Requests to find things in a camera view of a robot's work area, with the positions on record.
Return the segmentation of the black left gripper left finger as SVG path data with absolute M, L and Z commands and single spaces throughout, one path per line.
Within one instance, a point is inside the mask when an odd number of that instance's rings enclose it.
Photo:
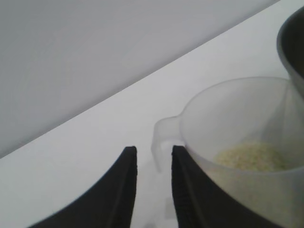
M 77 200 L 35 228 L 128 228 L 137 187 L 137 149 L 125 147 L 111 168 Z

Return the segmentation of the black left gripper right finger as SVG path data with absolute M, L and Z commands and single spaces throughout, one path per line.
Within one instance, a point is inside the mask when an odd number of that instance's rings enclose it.
M 180 228 L 277 228 L 222 190 L 184 146 L 173 146 L 171 189 Z

